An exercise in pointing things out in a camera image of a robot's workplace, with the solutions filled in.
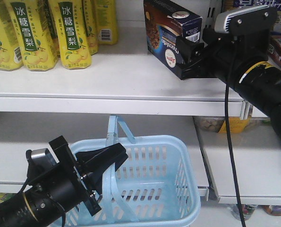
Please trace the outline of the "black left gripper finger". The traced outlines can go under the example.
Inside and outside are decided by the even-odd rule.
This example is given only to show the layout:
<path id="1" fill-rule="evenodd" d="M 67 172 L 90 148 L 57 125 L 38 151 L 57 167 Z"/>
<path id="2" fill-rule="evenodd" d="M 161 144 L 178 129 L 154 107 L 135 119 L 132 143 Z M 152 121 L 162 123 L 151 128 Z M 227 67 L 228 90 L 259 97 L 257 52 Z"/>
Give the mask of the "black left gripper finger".
<path id="1" fill-rule="evenodd" d="M 76 158 L 80 165 L 81 175 L 93 175 L 90 168 L 90 162 L 93 160 L 118 157 L 128 157 L 126 149 L 120 143 L 97 150 L 79 151 L 76 153 Z"/>
<path id="2" fill-rule="evenodd" d="M 95 190 L 99 195 L 102 194 L 102 175 L 112 165 L 115 164 L 115 171 L 127 160 L 127 157 L 103 158 L 101 160 L 93 160 L 90 162 L 91 180 L 95 185 Z"/>

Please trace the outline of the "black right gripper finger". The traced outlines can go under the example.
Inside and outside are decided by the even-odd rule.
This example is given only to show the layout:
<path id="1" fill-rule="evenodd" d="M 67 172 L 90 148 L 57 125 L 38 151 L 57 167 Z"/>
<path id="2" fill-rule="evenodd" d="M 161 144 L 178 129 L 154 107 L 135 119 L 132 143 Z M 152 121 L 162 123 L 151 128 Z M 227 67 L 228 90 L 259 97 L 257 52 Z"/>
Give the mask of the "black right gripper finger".
<path id="1" fill-rule="evenodd" d="M 192 42 L 182 36 L 176 38 L 176 47 L 183 59 L 183 64 L 189 64 L 194 58 L 199 57 L 204 49 L 204 43 Z"/>

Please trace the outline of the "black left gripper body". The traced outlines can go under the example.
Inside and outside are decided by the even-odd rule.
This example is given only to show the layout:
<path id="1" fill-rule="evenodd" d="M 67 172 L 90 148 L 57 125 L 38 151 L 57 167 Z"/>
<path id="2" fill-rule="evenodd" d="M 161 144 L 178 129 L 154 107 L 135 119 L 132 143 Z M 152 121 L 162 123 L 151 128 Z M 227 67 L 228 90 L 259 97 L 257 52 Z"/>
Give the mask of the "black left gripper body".
<path id="1" fill-rule="evenodd" d="M 56 164 L 48 170 L 39 171 L 28 165 L 26 183 L 31 188 L 26 199 L 37 216 L 46 213 L 64 216 L 68 211 L 83 203 L 93 216 L 101 211 L 96 198 L 98 192 L 91 180 L 92 175 L 81 175 L 76 154 L 68 142 L 59 136 L 49 143 L 50 153 Z"/>

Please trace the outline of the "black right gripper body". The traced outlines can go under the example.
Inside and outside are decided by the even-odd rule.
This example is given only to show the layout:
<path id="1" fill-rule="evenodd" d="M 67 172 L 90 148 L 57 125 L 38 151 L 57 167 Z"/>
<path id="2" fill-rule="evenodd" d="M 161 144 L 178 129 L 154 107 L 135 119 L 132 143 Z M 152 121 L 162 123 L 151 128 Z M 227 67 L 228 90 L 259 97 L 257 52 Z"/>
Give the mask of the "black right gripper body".
<path id="1" fill-rule="evenodd" d="M 203 30 L 203 41 L 207 44 L 202 51 L 202 67 L 212 77 L 227 81 L 230 66 L 232 78 L 240 76 L 248 68 L 268 59 L 268 30 L 254 31 L 250 34 L 232 35 L 215 32 L 212 28 Z"/>

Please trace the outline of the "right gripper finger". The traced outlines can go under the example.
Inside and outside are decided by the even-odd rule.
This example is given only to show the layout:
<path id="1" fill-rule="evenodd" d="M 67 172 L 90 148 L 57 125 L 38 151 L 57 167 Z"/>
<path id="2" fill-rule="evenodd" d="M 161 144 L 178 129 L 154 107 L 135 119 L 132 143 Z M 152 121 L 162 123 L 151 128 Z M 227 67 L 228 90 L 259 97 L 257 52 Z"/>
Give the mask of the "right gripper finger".
<path id="1" fill-rule="evenodd" d="M 180 65 L 180 79 L 206 79 L 206 78 L 216 78 L 207 66 L 207 63 L 199 62 L 195 64 L 182 63 Z"/>

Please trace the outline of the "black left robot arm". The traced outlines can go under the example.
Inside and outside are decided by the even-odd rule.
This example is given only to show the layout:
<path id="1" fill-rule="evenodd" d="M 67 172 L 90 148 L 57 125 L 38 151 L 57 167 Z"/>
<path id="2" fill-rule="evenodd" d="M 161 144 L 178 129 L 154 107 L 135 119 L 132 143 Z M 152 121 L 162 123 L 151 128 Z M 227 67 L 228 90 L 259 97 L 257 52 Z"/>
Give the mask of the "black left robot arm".
<path id="1" fill-rule="evenodd" d="M 118 169 L 128 158 L 120 144 L 75 154 L 63 136 L 47 148 L 27 150 L 27 179 L 12 198 L 0 204 L 0 227 L 46 227 L 83 202 L 94 216 L 101 210 L 95 194 L 102 194 L 102 175 Z"/>

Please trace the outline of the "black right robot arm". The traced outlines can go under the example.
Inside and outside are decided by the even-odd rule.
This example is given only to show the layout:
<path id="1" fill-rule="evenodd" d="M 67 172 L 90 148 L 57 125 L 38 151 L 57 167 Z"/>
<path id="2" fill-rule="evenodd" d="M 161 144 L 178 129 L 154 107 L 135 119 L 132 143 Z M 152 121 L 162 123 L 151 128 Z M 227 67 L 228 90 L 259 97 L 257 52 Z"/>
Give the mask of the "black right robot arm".
<path id="1" fill-rule="evenodd" d="M 248 29 L 229 33 L 203 30 L 203 43 L 178 36 L 176 47 L 182 79 L 218 78 L 228 89 L 267 115 L 281 139 L 281 70 L 269 64 L 269 30 Z"/>

